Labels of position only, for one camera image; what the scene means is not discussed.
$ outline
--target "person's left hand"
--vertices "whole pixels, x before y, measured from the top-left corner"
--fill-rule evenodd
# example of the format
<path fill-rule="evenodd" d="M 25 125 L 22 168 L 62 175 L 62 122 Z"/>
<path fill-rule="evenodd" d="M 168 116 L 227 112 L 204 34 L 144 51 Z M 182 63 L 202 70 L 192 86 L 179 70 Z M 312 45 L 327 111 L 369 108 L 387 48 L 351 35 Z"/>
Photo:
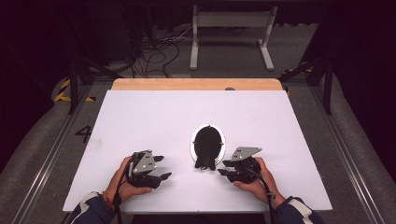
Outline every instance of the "person's left hand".
<path fill-rule="evenodd" d="M 124 171 L 124 168 L 127 165 L 129 159 L 131 159 L 131 157 L 127 157 L 122 161 L 120 168 L 111 178 L 110 183 L 108 184 L 108 187 L 105 191 L 107 193 L 108 200 L 111 203 L 113 203 L 113 198 L 117 190 L 117 185 L 119 184 L 120 178 L 122 176 L 122 172 Z M 123 177 L 121 183 L 123 183 L 124 181 L 126 181 L 125 176 Z M 121 202 L 123 203 L 128 199 L 130 199 L 132 196 L 149 193 L 151 191 L 152 191 L 151 188 L 136 188 L 128 183 L 124 183 L 120 186 L 119 194 L 120 194 Z"/>

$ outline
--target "white stand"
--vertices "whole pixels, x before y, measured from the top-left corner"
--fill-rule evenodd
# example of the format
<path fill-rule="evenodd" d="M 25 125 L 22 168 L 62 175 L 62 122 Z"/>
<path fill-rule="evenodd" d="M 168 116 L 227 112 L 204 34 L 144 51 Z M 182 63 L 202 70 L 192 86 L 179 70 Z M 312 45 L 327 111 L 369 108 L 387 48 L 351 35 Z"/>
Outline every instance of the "white stand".
<path fill-rule="evenodd" d="M 271 11 L 264 12 L 198 12 L 194 6 L 192 16 L 192 49 L 190 69 L 198 69 L 198 27 L 263 27 L 267 21 L 264 39 L 259 40 L 262 57 L 264 58 L 267 70 L 274 70 L 274 65 L 268 53 L 267 43 L 274 24 L 277 7 L 272 7 Z"/>

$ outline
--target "white ring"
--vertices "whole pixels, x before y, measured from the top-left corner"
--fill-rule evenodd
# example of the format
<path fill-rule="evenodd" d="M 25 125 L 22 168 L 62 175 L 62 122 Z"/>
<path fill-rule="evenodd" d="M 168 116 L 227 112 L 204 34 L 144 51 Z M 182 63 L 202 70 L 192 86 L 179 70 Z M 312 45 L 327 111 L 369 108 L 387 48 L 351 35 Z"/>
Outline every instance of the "white ring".
<path fill-rule="evenodd" d="M 192 135 L 191 140 L 190 140 L 190 154 L 191 154 L 191 156 L 192 156 L 192 159 L 193 159 L 194 161 L 197 161 L 198 156 L 197 156 L 197 154 L 195 153 L 195 144 L 194 144 L 195 137 L 197 136 L 197 134 L 198 134 L 199 131 L 201 131 L 203 128 L 205 128 L 205 127 L 207 127 L 207 126 L 210 126 L 211 128 L 216 129 L 216 130 L 219 132 L 220 137 L 221 137 L 221 149 L 220 149 L 220 153 L 219 153 L 219 155 L 215 158 L 215 164 L 217 165 L 217 164 L 219 164 L 219 163 L 221 162 L 221 160 L 223 159 L 224 154 L 225 154 L 225 138 L 224 138 L 224 134 L 222 133 L 222 131 L 221 131 L 217 126 L 215 126 L 215 125 L 213 125 L 213 124 L 204 124 L 204 125 L 200 126 L 199 128 L 197 128 L 197 129 L 195 130 L 195 132 L 194 132 L 194 134 Z"/>

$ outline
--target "wrist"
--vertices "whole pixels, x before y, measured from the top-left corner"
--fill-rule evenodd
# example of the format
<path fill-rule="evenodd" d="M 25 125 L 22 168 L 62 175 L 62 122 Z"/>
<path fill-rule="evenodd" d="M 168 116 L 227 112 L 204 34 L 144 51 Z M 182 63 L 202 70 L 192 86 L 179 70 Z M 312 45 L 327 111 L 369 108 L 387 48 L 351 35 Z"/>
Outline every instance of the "wrist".
<path fill-rule="evenodd" d="M 102 192 L 102 196 L 103 196 L 103 199 L 105 200 L 107 206 L 108 206 L 111 210 L 114 211 L 113 196 L 109 197 L 109 194 L 108 194 L 108 192 L 106 192 L 106 191 L 103 191 L 103 192 Z"/>
<path fill-rule="evenodd" d="M 283 197 L 283 195 L 278 192 L 274 200 L 272 201 L 273 208 L 276 209 L 280 204 L 285 202 L 285 200 L 286 200 L 285 197 Z"/>

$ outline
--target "black cable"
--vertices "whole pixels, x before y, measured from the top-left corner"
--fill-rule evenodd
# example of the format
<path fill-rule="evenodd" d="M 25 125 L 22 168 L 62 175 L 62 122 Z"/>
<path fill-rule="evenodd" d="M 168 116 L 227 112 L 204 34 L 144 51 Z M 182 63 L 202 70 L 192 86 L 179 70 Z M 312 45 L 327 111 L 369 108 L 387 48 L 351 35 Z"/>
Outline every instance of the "black cable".
<path fill-rule="evenodd" d="M 151 60 L 151 57 L 153 57 L 153 56 L 156 55 L 156 54 L 162 55 L 163 58 L 162 58 L 161 60 L 157 61 L 157 62 L 153 62 L 153 61 Z M 146 70 L 145 70 L 146 74 L 147 74 L 147 73 L 151 73 L 151 72 L 161 72 L 160 70 L 156 70 L 156 69 L 155 69 L 155 70 L 150 70 L 150 71 L 149 71 L 149 63 L 162 63 L 162 62 L 164 62 L 165 60 L 166 60 L 166 55 L 165 55 L 164 53 L 162 53 L 162 52 L 155 52 L 155 53 L 151 54 L 151 55 L 148 57 L 148 59 L 145 60 L 145 62 L 146 62 Z"/>
<path fill-rule="evenodd" d="M 157 50 L 167 49 L 167 48 L 169 48 L 169 46 L 171 46 L 171 44 L 172 44 L 172 41 L 163 40 L 163 44 L 159 48 L 157 48 Z"/>
<path fill-rule="evenodd" d="M 164 47 L 167 42 L 171 42 L 171 41 L 169 41 L 169 39 L 172 39 L 174 36 L 175 36 L 175 30 L 172 29 L 171 37 L 168 37 L 165 40 L 163 40 L 163 44 L 162 44 L 163 49 L 167 49 L 171 45 L 169 43 L 166 47 Z"/>
<path fill-rule="evenodd" d="M 171 61 L 169 61 L 169 62 L 167 62 L 166 64 L 163 65 L 163 73 L 164 73 L 167 77 L 171 77 L 171 76 L 170 76 L 169 74 L 166 73 L 166 70 L 165 70 L 166 65 L 168 65 L 169 63 L 171 63 L 172 61 L 174 61 L 174 60 L 177 58 L 178 54 L 180 53 L 180 49 L 178 48 L 178 46 L 177 46 L 174 42 L 171 42 L 171 43 L 177 48 L 177 55 L 176 55 Z"/>
<path fill-rule="evenodd" d="M 140 71 L 136 68 L 136 64 L 134 64 L 134 69 L 141 77 L 147 77 L 145 74 L 140 73 Z"/>
<path fill-rule="evenodd" d="M 121 197 L 120 197 L 119 191 L 120 191 L 121 185 L 125 183 L 125 181 L 123 183 L 121 183 L 121 181 L 125 176 L 126 169 L 129 167 L 129 165 L 131 164 L 133 159 L 134 159 L 134 157 L 131 157 L 131 159 L 129 159 L 128 162 L 126 163 L 126 165 L 122 171 L 122 174 L 121 174 L 121 177 L 119 180 L 119 184 L 117 185 L 116 193 L 114 194 L 114 197 L 113 197 L 114 213 L 116 213 L 116 215 L 117 215 L 117 220 L 118 220 L 119 224 L 122 224 L 121 211 L 120 211 Z"/>
<path fill-rule="evenodd" d="M 143 74 L 145 74 L 145 72 L 143 71 L 143 65 L 140 63 L 140 60 L 137 60 L 137 63 L 139 64 L 139 66 L 140 66 L 140 68 L 141 68 L 141 71 L 142 71 L 142 76 L 143 76 Z"/>
<path fill-rule="evenodd" d="M 134 68 L 132 67 L 132 65 L 131 65 L 131 70 L 132 70 L 132 78 L 134 78 L 135 77 L 135 73 L 134 73 Z"/>
<path fill-rule="evenodd" d="M 267 197 L 267 200 L 268 200 L 268 206 L 269 206 L 269 208 L 270 208 L 270 219 L 271 219 L 271 224 L 274 224 L 275 223 L 275 219 L 274 219 L 274 207 L 272 206 L 272 200 L 275 198 L 274 197 L 274 195 L 271 195 L 271 194 L 273 194 L 271 191 L 270 191 L 270 189 L 268 188 L 268 185 L 267 185 L 267 183 L 265 183 L 265 181 L 264 181 L 264 179 L 262 178 L 262 176 L 261 175 L 259 175 L 259 174 L 257 174 L 256 172 L 254 172 L 253 170 L 251 170 L 251 169 L 248 169 L 248 168 L 244 168 L 246 171 L 248 171 L 248 172 L 250 172 L 251 174 L 254 174 L 255 176 L 257 176 L 259 179 L 260 179 L 260 181 L 262 182 L 262 184 L 264 185 L 264 188 L 265 188 L 265 191 L 267 192 L 267 194 L 265 194 L 266 195 L 266 197 Z"/>
<path fill-rule="evenodd" d="M 64 216 L 64 219 L 62 219 L 61 224 L 64 224 L 69 216 L 70 216 L 70 213 L 66 213 L 66 216 Z"/>

